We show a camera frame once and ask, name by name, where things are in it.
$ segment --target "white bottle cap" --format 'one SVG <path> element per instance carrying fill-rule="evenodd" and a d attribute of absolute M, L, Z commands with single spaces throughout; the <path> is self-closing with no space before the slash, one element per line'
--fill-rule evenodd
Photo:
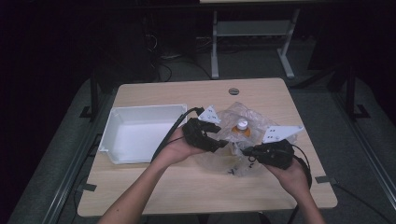
<path fill-rule="evenodd" d="M 238 124 L 236 125 L 236 127 L 239 130 L 243 131 L 243 130 L 245 130 L 248 127 L 248 121 L 245 120 L 245 119 L 240 119 L 240 120 L 238 120 Z"/>

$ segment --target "wooden table top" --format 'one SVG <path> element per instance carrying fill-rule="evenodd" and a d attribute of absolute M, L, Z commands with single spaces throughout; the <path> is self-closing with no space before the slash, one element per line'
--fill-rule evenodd
<path fill-rule="evenodd" d="M 238 95 L 231 95 L 237 88 Z M 188 108 L 213 105 L 217 111 L 234 102 L 259 112 L 279 125 L 304 125 L 281 78 L 210 80 L 193 82 L 128 84 L 119 88 L 113 107 L 137 105 L 181 105 Z M 295 145 L 309 159 L 312 195 L 319 208 L 332 208 L 337 199 L 329 183 L 318 184 L 326 175 L 306 130 L 298 133 Z M 101 216 L 148 166 L 113 164 L 106 154 L 97 153 L 88 184 L 78 206 L 83 217 Z M 294 199 L 281 188 L 265 168 L 253 176 L 221 175 L 196 163 L 194 157 L 169 167 L 153 191 L 143 214 L 191 214 L 292 209 Z"/>

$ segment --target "person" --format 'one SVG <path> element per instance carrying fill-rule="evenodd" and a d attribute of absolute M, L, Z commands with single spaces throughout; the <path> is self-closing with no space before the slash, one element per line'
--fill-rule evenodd
<path fill-rule="evenodd" d="M 187 144 L 182 130 L 176 129 L 169 144 L 163 148 L 142 175 L 106 210 L 98 223 L 138 223 L 152 191 L 166 169 L 172 164 L 186 160 L 191 155 L 203 152 L 202 149 Z M 297 160 L 293 159 L 287 170 L 269 165 L 265 167 L 279 180 L 282 188 L 296 200 L 307 224 L 325 223 L 309 191 L 303 167 Z"/>

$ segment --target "bottle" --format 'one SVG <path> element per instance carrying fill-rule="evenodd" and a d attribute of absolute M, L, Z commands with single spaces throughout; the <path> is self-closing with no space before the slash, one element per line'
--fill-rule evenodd
<path fill-rule="evenodd" d="M 246 137 L 250 137 L 250 129 L 248 127 L 248 121 L 245 119 L 239 119 L 236 126 L 232 128 L 234 133 L 242 133 Z"/>

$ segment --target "clear plastic bag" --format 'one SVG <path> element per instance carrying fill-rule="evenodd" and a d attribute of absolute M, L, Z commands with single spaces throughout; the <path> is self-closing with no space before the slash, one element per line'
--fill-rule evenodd
<path fill-rule="evenodd" d="M 276 125 L 276 123 L 238 102 L 232 104 L 228 109 L 218 112 L 218 116 L 221 120 L 219 124 L 221 130 L 218 133 L 209 133 L 209 137 L 216 140 L 227 140 L 230 143 L 214 153 L 206 152 L 194 156 L 198 164 L 221 174 L 244 176 L 261 173 L 262 165 L 257 161 L 250 161 L 240 149 L 260 144 L 268 127 Z M 249 136 L 233 132 L 233 127 L 238 124 L 240 119 L 247 121 L 247 126 L 250 129 Z"/>

